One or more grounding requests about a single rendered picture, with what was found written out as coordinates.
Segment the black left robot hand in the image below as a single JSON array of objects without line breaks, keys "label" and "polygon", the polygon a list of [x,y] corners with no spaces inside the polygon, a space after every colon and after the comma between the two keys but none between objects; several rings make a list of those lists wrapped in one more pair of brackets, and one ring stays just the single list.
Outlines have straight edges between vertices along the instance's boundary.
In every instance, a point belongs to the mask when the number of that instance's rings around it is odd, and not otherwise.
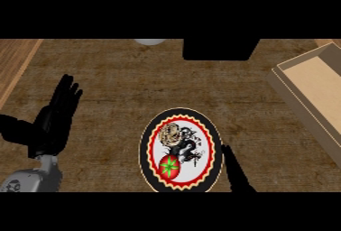
[{"label": "black left robot hand", "polygon": [[63,75],[48,104],[41,108],[32,123],[0,114],[0,135],[7,142],[28,147],[29,158],[62,152],[81,95],[73,77]]}]

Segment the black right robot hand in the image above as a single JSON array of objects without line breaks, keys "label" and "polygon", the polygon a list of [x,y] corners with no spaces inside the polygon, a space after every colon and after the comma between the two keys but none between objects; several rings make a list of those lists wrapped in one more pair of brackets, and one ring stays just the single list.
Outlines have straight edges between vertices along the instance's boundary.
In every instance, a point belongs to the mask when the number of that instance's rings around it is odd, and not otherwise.
[{"label": "black right robot hand", "polygon": [[230,190],[233,193],[254,193],[255,189],[248,182],[248,178],[239,166],[236,156],[228,145],[221,145],[224,154],[226,175],[230,182]]}]

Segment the patterned black-rimmed plate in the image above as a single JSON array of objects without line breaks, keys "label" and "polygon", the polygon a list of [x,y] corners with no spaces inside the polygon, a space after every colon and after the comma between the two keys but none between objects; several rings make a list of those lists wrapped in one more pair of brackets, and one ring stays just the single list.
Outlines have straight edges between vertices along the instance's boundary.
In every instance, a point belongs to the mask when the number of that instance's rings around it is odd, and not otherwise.
[{"label": "patterned black-rimmed plate", "polygon": [[[223,168],[221,139],[209,118],[190,108],[171,108],[150,120],[141,135],[138,163],[146,183],[156,192],[206,192]],[[181,164],[177,177],[158,174],[162,157]]]}]

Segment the red tomato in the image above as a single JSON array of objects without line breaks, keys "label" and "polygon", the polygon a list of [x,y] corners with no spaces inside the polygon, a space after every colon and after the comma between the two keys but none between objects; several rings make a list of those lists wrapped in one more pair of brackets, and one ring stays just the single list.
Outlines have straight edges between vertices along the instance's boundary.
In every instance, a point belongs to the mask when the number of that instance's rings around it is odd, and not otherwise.
[{"label": "red tomato", "polygon": [[162,157],[158,163],[158,174],[162,179],[172,180],[181,169],[181,164],[177,157],[172,154],[168,154]]}]

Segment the cardboard box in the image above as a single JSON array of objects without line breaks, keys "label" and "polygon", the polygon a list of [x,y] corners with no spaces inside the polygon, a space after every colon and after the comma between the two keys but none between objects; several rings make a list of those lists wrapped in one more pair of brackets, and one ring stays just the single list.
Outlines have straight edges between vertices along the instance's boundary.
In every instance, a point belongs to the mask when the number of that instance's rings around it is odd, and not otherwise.
[{"label": "cardboard box", "polygon": [[283,61],[265,80],[341,168],[341,47],[329,42]]}]

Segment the black box-shaped appliance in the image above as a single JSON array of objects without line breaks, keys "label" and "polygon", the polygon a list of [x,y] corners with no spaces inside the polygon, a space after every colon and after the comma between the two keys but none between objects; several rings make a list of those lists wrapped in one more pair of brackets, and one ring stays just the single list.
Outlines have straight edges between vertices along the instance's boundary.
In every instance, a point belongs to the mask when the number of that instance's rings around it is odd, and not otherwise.
[{"label": "black box-shaped appliance", "polygon": [[186,60],[248,60],[258,39],[184,39]]}]

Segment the white round object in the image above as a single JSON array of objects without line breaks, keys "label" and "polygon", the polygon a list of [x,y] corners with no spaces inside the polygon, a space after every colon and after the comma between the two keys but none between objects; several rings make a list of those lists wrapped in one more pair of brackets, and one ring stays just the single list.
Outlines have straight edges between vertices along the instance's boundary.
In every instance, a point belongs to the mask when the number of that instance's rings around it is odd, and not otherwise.
[{"label": "white round object", "polygon": [[161,44],[166,39],[134,39],[137,43],[146,46],[153,46]]}]

